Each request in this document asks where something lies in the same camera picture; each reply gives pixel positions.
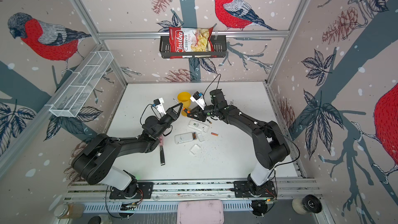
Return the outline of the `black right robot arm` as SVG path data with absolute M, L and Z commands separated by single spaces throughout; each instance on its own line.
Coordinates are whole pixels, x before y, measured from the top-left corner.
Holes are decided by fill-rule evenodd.
M 190 97 L 197 107 L 186 111 L 187 116 L 205 122 L 208 117 L 233 125 L 252 138 L 257 164 L 249 174 L 248 182 L 252 186 L 265 185 L 276 166 L 290 155 L 287 139 L 281 134 L 278 124 L 274 121 L 264 122 L 243 113 L 236 106 L 229 104 L 222 90 L 210 92 L 211 104 L 206 104 L 204 95 L 196 92 Z

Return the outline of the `white air conditioner remote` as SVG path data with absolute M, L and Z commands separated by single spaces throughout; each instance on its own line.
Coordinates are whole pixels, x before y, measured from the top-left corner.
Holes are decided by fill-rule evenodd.
M 188 127 L 204 133 L 207 133 L 209 131 L 208 125 L 195 120 L 190 120 Z

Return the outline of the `white battery cover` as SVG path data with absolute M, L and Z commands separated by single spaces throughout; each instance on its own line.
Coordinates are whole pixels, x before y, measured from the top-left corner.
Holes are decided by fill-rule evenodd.
M 190 149 L 190 153 L 193 155 L 196 155 L 200 152 L 201 147 L 198 144 L 194 144 L 191 149 Z

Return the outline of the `small remote battery cover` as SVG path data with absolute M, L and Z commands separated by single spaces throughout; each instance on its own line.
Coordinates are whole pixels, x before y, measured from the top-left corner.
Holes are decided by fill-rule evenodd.
M 202 133 L 198 133 L 197 136 L 198 136 L 198 140 L 199 140 L 200 142 L 204 142 L 204 141 L 205 141 L 205 139 L 204 139 Z

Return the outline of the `orange handled screwdriver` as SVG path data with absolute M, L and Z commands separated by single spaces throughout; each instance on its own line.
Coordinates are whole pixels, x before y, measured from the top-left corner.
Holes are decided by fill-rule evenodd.
M 174 99 L 174 101 L 176 102 L 176 103 L 181 103 L 181 101 L 178 101 L 178 100 L 176 100 L 176 99 Z M 191 104 L 191 100 L 187 100 L 187 101 L 182 101 L 182 110 L 181 110 L 181 114 L 183 115 L 183 116 L 187 116 L 187 112 L 189 111 L 189 106 L 190 106 L 190 104 Z

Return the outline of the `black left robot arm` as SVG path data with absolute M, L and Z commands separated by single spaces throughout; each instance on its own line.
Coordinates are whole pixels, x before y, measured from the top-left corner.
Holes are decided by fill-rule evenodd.
M 183 109 L 178 103 L 165 111 L 161 118 L 149 116 L 142 125 L 141 135 L 132 138 L 114 138 L 97 135 L 72 161 L 72 168 L 89 185 L 106 184 L 121 191 L 135 194 L 136 178 L 114 167 L 117 158 L 134 153 L 154 151 L 164 132 L 172 127 Z

